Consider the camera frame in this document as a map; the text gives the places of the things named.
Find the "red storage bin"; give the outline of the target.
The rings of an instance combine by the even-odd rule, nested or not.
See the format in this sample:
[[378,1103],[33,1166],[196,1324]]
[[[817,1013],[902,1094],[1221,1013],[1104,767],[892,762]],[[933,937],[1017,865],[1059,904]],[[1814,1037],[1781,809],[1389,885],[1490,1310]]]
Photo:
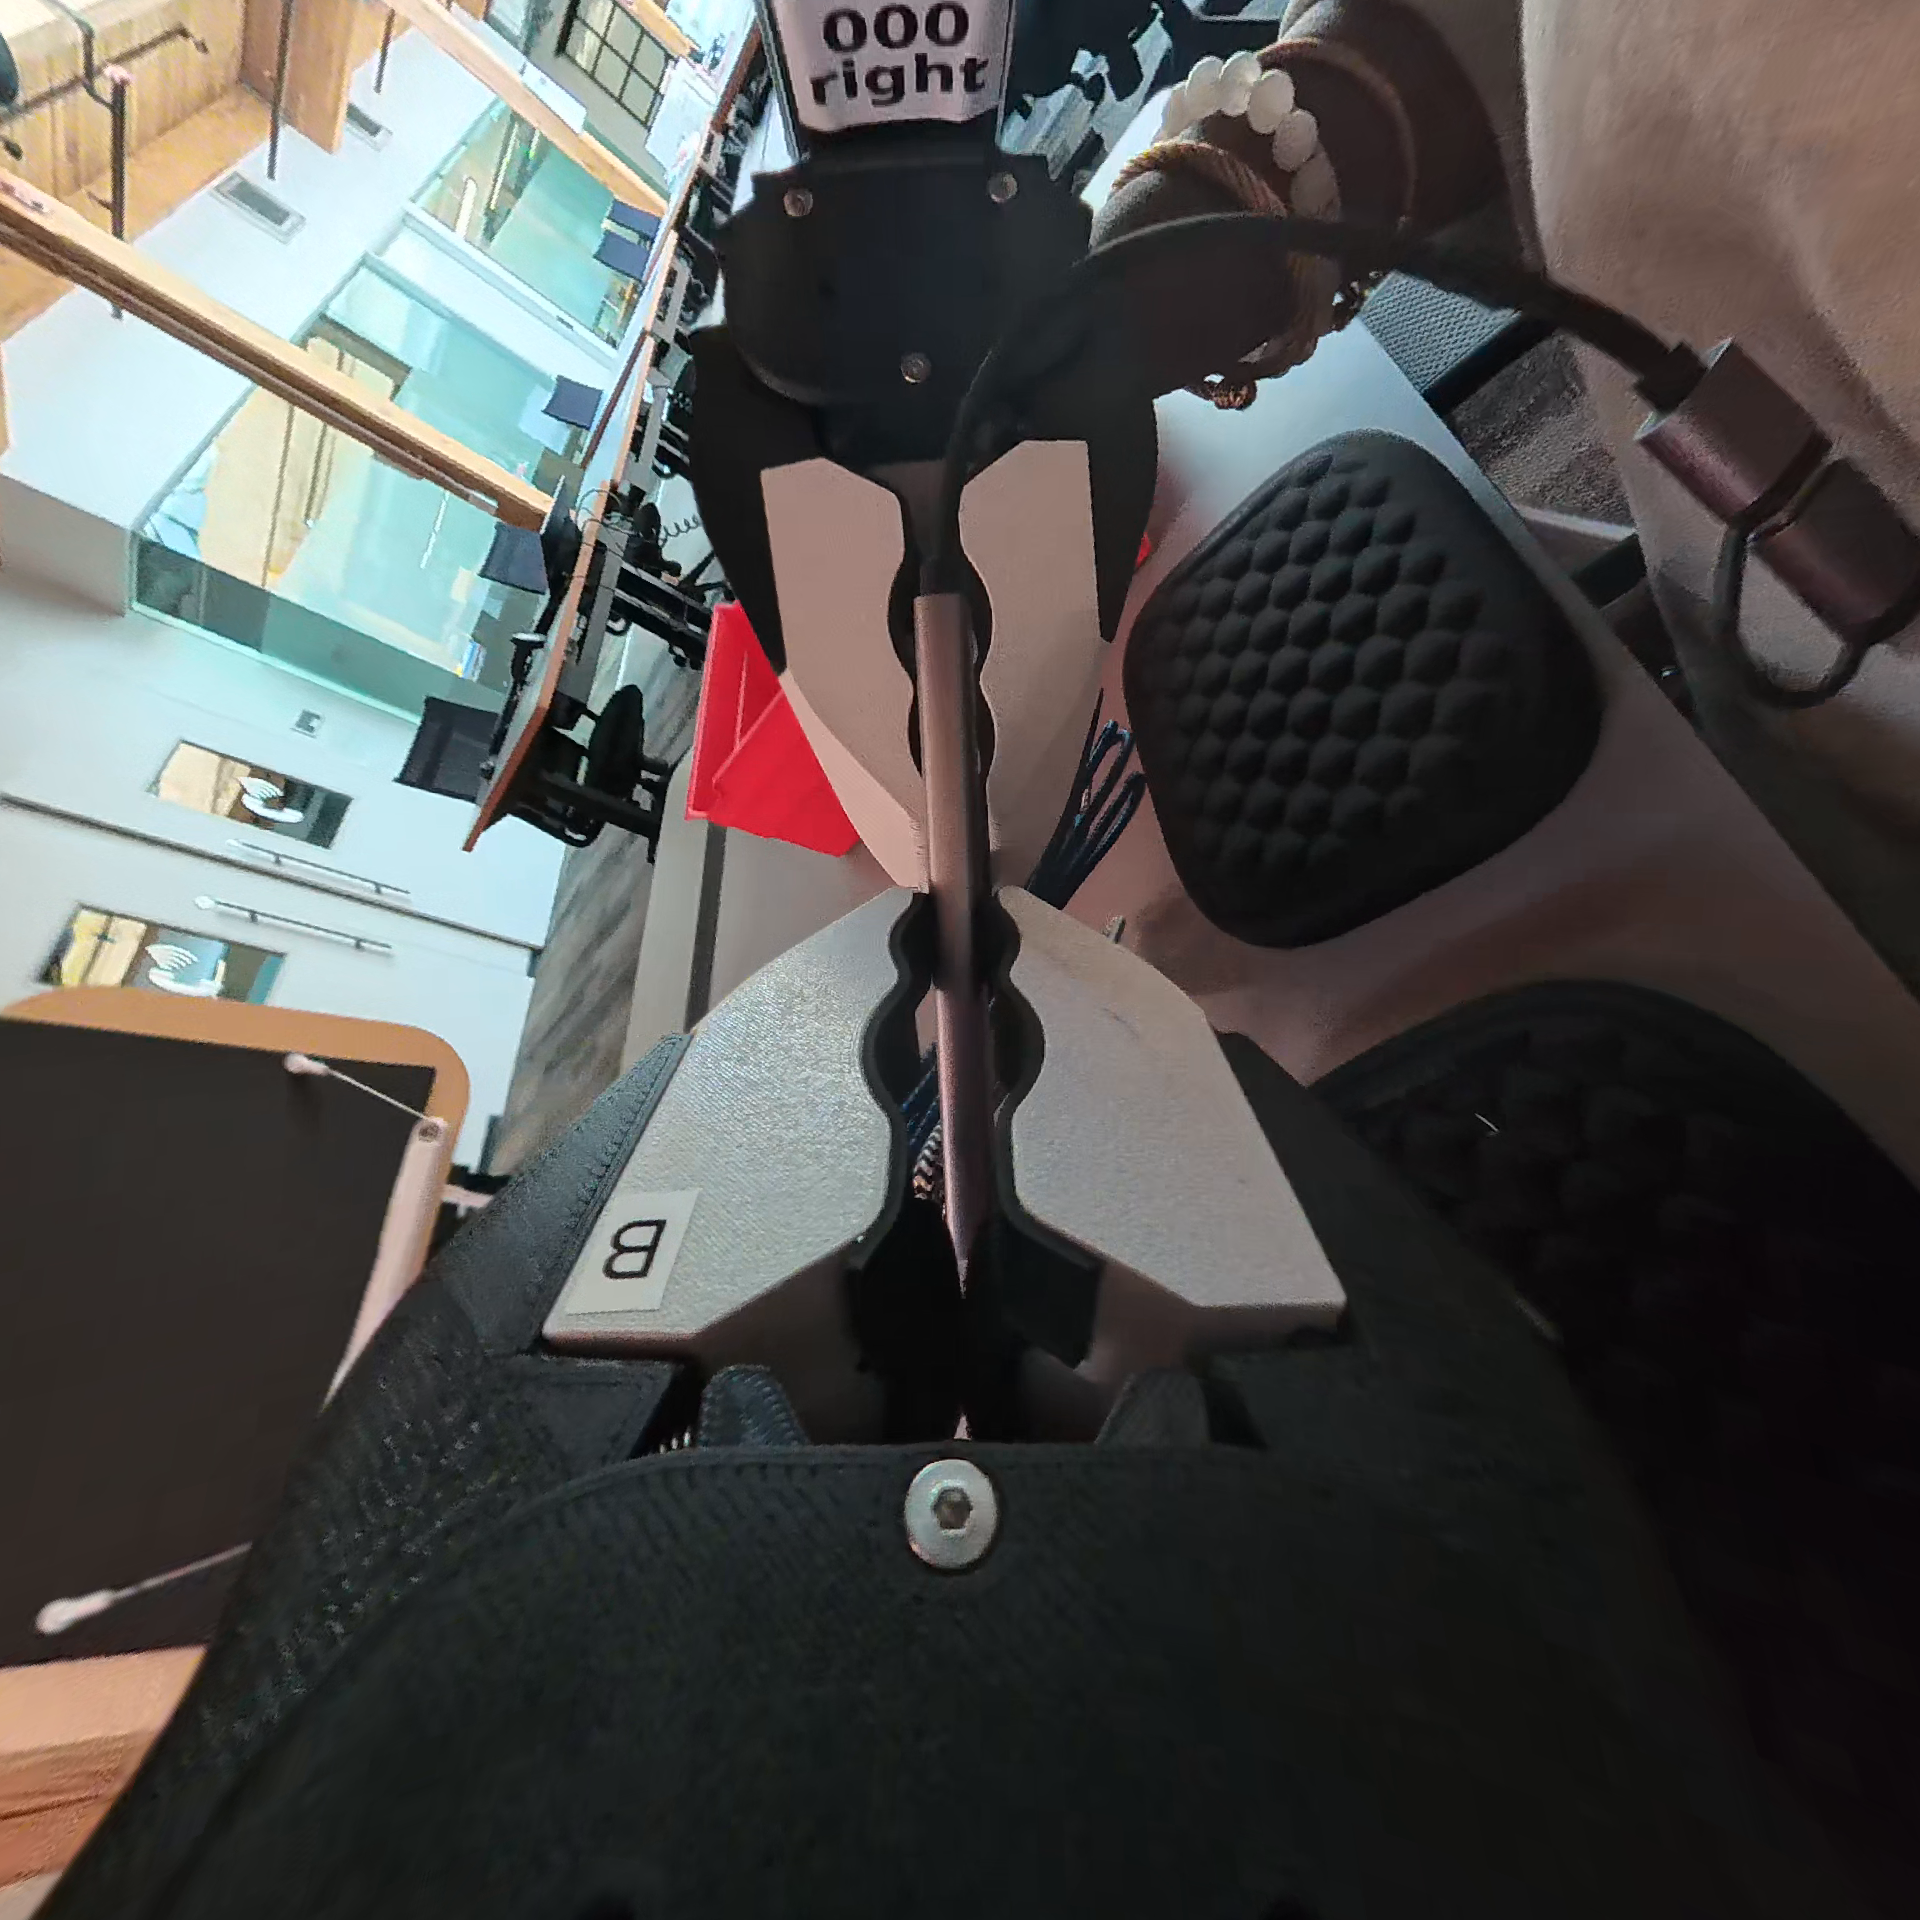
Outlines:
[[690,819],[826,856],[858,846],[858,829],[740,601],[718,601],[708,619],[690,767]]

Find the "person's right hand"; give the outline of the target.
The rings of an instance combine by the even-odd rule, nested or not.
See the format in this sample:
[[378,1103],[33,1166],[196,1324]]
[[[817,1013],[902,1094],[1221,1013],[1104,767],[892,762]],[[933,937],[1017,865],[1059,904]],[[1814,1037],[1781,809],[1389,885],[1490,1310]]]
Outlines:
[[1143,167],[1118,178],[1093,215],[1093,250],[1118,250],[1104,295],[1132,324],[1148,388],[1249,402],[1262,380],[1306,359],[1331,318],[1333,273],[1283,252],[1269,223],[1280,190],[1258,178]]

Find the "white desk lamp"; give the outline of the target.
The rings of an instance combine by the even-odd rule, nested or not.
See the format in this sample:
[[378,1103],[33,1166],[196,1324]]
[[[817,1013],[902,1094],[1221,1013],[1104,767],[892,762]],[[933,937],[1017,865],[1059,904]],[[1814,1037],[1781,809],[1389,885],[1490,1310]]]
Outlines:
[[376,1327],[400,1306],[400,1298],[415,1281],[428,1261],[428,1245],[444,1197],[448,1149],[449,1149],[449,1124],[439,1115],[419,1115],[400,1153],[396,1180],[372,1251],[369,1281],[360,1310],[354,1319],[336,1383],[350,1376],[350,1368],[365,1350]]

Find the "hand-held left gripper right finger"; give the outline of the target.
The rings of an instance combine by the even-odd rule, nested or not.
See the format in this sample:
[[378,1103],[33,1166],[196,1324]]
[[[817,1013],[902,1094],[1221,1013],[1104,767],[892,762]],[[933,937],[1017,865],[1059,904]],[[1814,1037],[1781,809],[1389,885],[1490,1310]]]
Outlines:
[[1164,971],[1023,886],[996,1115],[996,1310],[1025,1413],[1333,1331],[1345,1283],[1228,1052]]

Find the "black honeycomb wrist pad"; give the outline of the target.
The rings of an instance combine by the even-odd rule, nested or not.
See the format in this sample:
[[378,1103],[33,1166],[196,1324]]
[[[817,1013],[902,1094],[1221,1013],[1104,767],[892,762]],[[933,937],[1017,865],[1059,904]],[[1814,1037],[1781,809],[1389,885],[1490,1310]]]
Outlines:
[[1760,1755],[1916,1918],[1916,1187],[1739,1024],[1477,999],[1315,1094],[1513,1283],[1655,1515]]
[[1181,886],[1255,947],[1331,941],[1513,846],[1603,714],[1571,616],[1385,430],[1246,493],[1147,600],[1118,682]]

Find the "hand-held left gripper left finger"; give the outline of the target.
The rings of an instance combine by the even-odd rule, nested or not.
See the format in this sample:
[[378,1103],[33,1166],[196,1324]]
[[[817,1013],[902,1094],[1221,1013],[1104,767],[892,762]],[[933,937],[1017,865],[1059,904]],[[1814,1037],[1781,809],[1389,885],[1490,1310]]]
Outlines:
[[764,1368],[804,1435],[877,1442],[922,1409],[922,895],[892,886],[786,947],[684,1039],[541,1343]]

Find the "framed wall sign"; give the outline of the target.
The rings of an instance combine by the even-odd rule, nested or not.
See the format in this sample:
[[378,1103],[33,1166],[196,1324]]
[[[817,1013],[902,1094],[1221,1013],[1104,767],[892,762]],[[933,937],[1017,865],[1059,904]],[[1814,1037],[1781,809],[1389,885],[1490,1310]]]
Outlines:
[[350,815],[350,797],[339,789],[246,755],[226,755],[190,740],[168,751],[149,792],[162,804],[310,846],[332,846]]
[[59,926],[38,981],[45,987],[127,987],[168,999],[271,999],[282,955],[137,916],[77,904]]

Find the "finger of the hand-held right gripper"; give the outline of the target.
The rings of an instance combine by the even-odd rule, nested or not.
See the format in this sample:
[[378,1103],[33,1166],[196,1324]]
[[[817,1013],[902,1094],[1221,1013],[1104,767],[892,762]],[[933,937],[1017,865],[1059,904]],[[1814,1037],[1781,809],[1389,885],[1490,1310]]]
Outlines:
[[813,458],[764,470],[783,669],[826,782],[892,885],[928,886],[928,800],[909,743],[913,678],[886,607],[909,561],[902,498]]
[[991,881],[1023,885],[1077,789],[1107,658],[1084,445],[1015,445],[968,477],[957,535],[987,595]]

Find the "person's right forearm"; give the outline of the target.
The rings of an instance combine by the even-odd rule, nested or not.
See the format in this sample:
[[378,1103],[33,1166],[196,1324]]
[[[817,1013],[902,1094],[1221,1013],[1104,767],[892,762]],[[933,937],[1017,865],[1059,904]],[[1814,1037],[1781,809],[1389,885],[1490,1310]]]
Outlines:
[[1916,3],[1352,3],[1477,88],[1549,276],[1739,338],[1916,509]]

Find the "row of wooden office desks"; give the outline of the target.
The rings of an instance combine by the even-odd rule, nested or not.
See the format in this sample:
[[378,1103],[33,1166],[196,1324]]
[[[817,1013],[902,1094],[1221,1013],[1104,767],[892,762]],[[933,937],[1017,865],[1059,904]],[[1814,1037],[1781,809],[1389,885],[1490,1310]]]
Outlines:
[[538,773],[548,737],[560,737],[583,717],[618,566],[633,532],[626,503],[655,493],[655,445],[669,402],[669,375],[684,363],[682,316],[691,290],[691,257],[684,252],[690,208],[703,185],[724,178],[728,132],[743,83],[764,65],[764,9],[756,5],[743,36],[728,47],[718,96],[705,115],[691,161],[657,217],[647,244],[643,291],[622,338],[618,375],[587,430],[583,470],[567,509],[579,528],[579,554],[564,591],[550,601],[548,633],[532,651],[532,677],[502,714],[502,743],[488,755],[488,782],[478,792],[465,849],[478,849],[492,828],[502,828]]

